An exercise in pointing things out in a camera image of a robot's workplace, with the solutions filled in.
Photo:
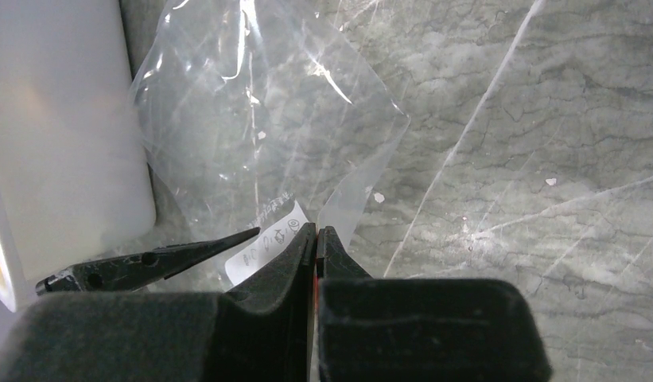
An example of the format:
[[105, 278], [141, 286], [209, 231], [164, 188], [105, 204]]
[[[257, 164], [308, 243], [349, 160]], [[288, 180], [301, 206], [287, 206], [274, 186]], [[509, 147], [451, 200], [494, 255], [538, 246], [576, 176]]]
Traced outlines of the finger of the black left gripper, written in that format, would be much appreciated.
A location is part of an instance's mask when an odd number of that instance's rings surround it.
[[176, 244], [138, 254], [74, 264], [42, 279], [35, 291], [38, 295], [45, 295], [54, 292], [139, 290], [187, 271], [259, 233], [260, 228], [252, 228], [218, 240]]

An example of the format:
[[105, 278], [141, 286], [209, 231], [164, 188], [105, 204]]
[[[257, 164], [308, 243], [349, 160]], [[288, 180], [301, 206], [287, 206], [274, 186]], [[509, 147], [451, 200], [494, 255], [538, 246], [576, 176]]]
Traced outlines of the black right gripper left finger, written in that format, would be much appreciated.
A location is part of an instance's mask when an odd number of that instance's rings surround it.
[[226, 292], [54, 292], [18, 320], [0, 381], [306, 381], [317, 230]]

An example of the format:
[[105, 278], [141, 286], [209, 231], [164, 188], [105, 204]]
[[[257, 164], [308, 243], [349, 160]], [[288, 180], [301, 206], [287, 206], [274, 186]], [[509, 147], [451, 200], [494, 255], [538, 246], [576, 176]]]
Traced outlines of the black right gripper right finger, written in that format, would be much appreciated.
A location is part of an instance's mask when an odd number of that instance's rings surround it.
[[333, 227], [317, 237], [323, 381], [548, 381], [522, 293], [501, 279], [376, 279]]

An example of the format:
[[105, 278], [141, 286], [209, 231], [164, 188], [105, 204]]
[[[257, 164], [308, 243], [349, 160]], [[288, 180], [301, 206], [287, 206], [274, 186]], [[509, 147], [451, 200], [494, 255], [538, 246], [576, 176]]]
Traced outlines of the clear zip top bag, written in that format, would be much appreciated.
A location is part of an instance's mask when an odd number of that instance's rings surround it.
[[156, 285], [220, 290], [308, 222], [349, 244], [409, 118], [304, 1], [170, 1], [133, 85], [160, 244], [249, 242]]

